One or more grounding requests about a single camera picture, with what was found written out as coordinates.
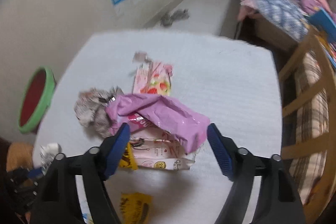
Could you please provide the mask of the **pink plastic bag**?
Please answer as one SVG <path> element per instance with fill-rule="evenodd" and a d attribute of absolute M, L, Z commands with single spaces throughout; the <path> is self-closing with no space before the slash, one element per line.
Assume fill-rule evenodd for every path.
<path fill-rule="evenodd" d="M 173 97 L 159 94 L 124 94 L 105 108 L 112 121 L 109 132 L 114 135 L 123 123 L 131 132 L 154 126 L 167 132 L 171 140 L 182 145 L 186 153 L 195 152 L 207 139 L 210 119 Z"/>

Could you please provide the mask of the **small yellow wrapper piece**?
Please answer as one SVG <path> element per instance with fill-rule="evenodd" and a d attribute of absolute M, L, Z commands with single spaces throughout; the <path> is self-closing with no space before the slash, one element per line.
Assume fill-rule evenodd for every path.
<path fill-rule="evenodd" d="M 152 199 L 152 196 L 143 193 L 123 193 L 120 201 L 123 222 L 127 224 L 148 223 Z"/>

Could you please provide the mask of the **black white tube wrapper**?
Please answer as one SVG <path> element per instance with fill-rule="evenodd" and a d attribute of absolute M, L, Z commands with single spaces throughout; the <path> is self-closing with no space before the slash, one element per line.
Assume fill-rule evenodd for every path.
<path fill-rule="evenodd" d="M 50 143 L 45 146 L 41 146 L 40 158 L 41 158 L 41 171 L 42 174 L 46 174 L 49 166 L 53 162 L 55 156 L 62 151 L 58 143 Z"/>

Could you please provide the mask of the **wooden chair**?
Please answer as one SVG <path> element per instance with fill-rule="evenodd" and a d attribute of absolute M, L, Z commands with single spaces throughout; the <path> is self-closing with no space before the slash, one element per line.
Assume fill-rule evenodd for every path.
<path fill-rule="evenodd" d="M 278 74 L 294 78 L 296 98 L 283 118 L 296 118 L 295 142 L 281 150 L 298 188 L 307 223 L 315 223 L 335 194 L 335 71 L 322 37 L 310 27 Z"/>

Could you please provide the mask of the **grey shoes pair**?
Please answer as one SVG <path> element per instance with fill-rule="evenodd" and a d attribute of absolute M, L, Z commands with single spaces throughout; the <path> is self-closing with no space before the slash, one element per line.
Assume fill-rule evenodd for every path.
<path fill-rule="evenodd" d="M 189 19 L 189 17 L 188 9 L 176 10 L 172 14 L 167 12 L 161 17 L 161 26 L 170 27 L 175 21 L 186 20 Z"/>

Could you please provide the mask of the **green red trash bin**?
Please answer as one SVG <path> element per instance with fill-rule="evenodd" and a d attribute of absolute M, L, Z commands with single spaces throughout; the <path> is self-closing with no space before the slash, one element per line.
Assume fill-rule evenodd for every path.
<path fill-rule="evenodd" d="M 56 88 L 53 71 L 41 66 L 34 71 L 25 88 L 18 117 L 20 133 L 37 133 L 39 125 L 51 105 Z"/>

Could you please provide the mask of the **yellow gold snack wrapper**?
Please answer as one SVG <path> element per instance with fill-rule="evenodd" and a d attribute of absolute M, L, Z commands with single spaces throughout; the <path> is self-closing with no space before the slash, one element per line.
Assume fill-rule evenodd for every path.
<path fill-rule="evenodd" d="M 122 158 L 118 164 L 120 168 L 127 168 L 131 170 L 138 170 L 138 165 L 135 162 L 132 147 L 130 143 L 127 143 L 126 148 L 123 152 Z"/>

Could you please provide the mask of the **pink white strawberry snack box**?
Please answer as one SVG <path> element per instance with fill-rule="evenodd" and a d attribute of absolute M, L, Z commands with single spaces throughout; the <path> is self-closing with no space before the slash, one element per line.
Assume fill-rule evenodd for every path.
<path fill-rule="evenodd" d="M 171 92 L 173 66 L 148 61 L 137 68 L 133 93 L 168 96 Z M 133 131 L 130 147 L 138 166 L 164 170 L 188 170 L 195 163 L 196 153 L 185 153 L 182 145 L 143 116 L 127 117 Z"/>

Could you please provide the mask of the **bed with plaid blanket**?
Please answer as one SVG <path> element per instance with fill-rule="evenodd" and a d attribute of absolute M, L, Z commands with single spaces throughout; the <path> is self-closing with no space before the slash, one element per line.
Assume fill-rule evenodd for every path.
<path fill-rule="evenodd" d="M 240 0 L 238 21 L 255 20 L 256 36 L 290 51 L 306 36 L 309 22 L 296 0 Z"/>

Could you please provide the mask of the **crumpled brown paper wrapper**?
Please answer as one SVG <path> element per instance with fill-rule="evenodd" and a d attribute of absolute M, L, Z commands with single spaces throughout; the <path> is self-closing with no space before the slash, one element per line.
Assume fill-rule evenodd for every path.
<path fill-rule="evenodd" d="M 110 135 L 110 128 L 115 124 L 106 113 L 107 106 L 123 91 L 118 86 L 110 90 L 91 88 L 78 94 L 74 111 L 81 126 L 92 128 L 103 138 Z"/>

